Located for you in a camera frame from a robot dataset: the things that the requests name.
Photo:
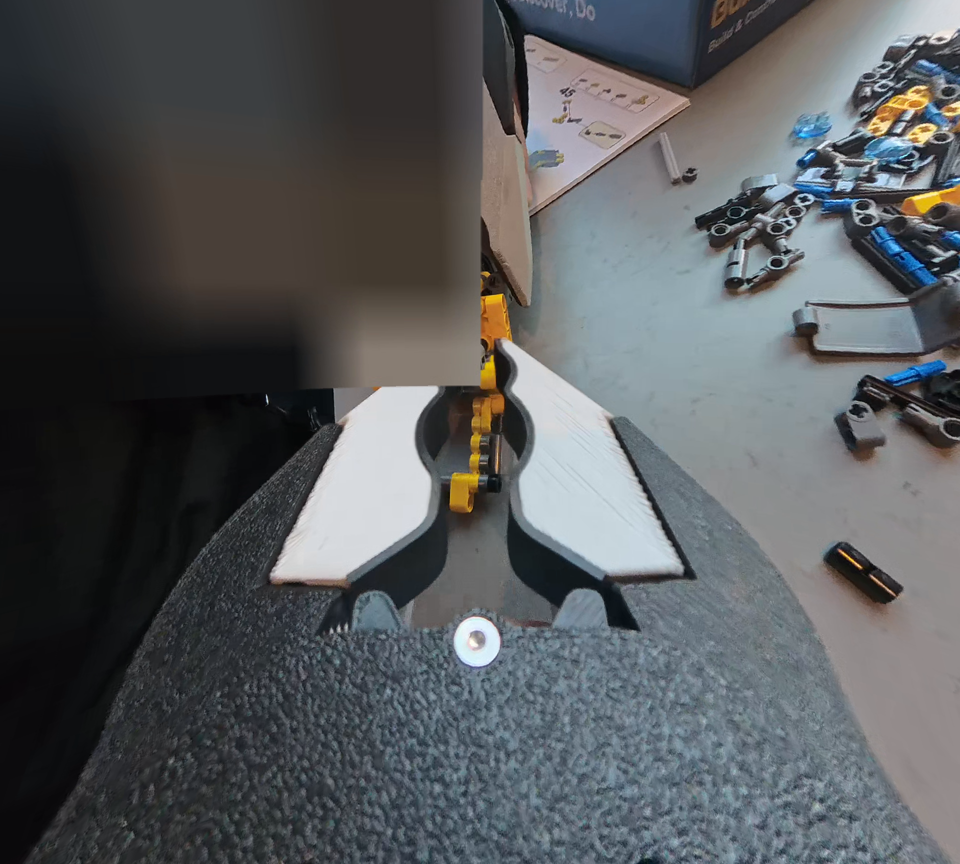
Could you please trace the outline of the grey desk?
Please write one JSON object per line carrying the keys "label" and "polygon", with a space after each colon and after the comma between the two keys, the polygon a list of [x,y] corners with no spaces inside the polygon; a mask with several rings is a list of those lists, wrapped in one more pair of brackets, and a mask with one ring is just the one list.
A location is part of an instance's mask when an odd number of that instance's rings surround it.
{"label": "grey desk", "polygon": [[[630,418],[762,546],[819,631],[901,798],[958,862],[958,451],[897,419],[867,460],[834,414],[858,378],[910,360],[818,358],[792,337],[808,299],[892,292],[841,225],[808,217],[797,270],[747,298],[723,291],[724,257],[693,217],[742,179],[786,177],[804,113],[835,132],[858,75],[897,36],[958,27],[958,0],[814,0],[690,95],[667,125],[672,186],[653,138],[625,151],[534,221],[534,306],[517,336],[543,364]],[[863,595],[823,555],[847,542],[903,585]]]}

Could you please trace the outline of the small black cylinder brick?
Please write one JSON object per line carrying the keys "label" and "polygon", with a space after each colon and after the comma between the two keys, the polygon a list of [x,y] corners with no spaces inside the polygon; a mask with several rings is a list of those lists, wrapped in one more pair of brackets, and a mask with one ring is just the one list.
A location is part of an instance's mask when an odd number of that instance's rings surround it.
{"label": "small black cylinder brick", "polygon": [[889,604],[904,591],[901,583],[846,541],[834,542],[823,553],[822,560],[874,603]]}

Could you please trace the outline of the yellow brick arm with piston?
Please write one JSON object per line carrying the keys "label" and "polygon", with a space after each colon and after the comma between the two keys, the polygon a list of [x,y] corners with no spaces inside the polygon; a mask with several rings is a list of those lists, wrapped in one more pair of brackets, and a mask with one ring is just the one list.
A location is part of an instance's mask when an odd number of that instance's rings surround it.
{"label": "yellow brick arm with piston", "polygon": [[483,291],[481,294],[481,378],[471,396],[469,460],[466,471],[445,479],[448,507],[455,514],[469,514],[479,496],[502,490],[502,446],[505,397],[498,385],[496,345],[512,341],[507,296]]}

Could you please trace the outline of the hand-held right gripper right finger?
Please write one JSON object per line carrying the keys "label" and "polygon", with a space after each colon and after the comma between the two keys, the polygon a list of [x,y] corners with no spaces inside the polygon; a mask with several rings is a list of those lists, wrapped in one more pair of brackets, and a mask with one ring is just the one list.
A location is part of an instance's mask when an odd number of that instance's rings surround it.
{"label": "hand-held right gripper right finger", "polygon": [[680,578],[686,568],[601,405],[516,343],[497,342],[518,469],[510,514],[519,530],[590,577]]}

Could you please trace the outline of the small grey connector brick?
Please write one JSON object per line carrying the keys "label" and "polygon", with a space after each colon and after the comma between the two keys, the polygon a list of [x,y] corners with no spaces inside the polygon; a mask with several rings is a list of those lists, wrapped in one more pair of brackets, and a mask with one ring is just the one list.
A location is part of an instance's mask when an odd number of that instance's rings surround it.
{"label": "small grey connector brick", "polygon": [[870,404],[853,400],[834,416],[834,424],[851,453],[868,454],[886,445],[887,438]]}

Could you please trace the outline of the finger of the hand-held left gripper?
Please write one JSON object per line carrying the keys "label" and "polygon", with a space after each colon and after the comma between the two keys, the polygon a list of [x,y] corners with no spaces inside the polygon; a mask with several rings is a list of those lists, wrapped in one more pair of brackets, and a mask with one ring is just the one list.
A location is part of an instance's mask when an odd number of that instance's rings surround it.
{"label": "finger of the hand-held left gripper", "polygon": [[503,129],[490,92],[483,93],[482,222],[489,251],[522,307],[532,304],[532,186],[523,136]]}

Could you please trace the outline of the white instruction booklet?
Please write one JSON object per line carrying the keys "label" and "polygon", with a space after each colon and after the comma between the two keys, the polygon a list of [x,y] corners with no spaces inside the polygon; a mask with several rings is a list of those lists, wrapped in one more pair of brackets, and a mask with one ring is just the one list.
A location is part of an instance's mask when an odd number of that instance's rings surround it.
{"label": "white instruction booklet", "polygon": [[524,47],[531,214],[690,105],[681,94],[532,34]]}

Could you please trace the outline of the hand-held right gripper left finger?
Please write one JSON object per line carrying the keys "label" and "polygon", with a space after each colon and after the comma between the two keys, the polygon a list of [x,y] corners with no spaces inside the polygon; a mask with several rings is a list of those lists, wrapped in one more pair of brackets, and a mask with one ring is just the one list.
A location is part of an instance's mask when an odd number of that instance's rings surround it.
{"label": "hand-held right gripper left finger", "polygon": [[272,584],[356,585],[426,532],[438,491],[421,424],[440,396],[440,388],[381,388],[342,418]]}

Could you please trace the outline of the grey curved panel brick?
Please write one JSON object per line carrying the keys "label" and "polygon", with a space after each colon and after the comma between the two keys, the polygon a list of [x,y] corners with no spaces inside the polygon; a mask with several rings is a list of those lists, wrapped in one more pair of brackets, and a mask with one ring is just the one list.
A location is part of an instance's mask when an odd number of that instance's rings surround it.
{"label": "grey curved panel brick", "polygon": [[959,282],[946,275],[906,297],[809,300],[792,315],[816,354],[926,355],[959,342]]}

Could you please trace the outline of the pile of loose building bricks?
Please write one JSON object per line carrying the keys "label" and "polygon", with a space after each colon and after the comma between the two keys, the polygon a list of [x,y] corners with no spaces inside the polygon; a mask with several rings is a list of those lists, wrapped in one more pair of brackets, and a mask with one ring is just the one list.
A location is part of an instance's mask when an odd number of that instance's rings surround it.
{"label": "pile of loose building bricks", "polygon": [[[795,270],[805,257],[797,231],[814,213],[840,222],[846,243],[898,292],[893,299],[947,275],[959,282],[958,92],[957,30],[891,43],[856,81],[847,134],[810,139],[791,179],[746,177],[694,219],[709,246],[727,251],[726,293],[746,297]],[[958,350],[820,354],[794,335],[818,356]]]}

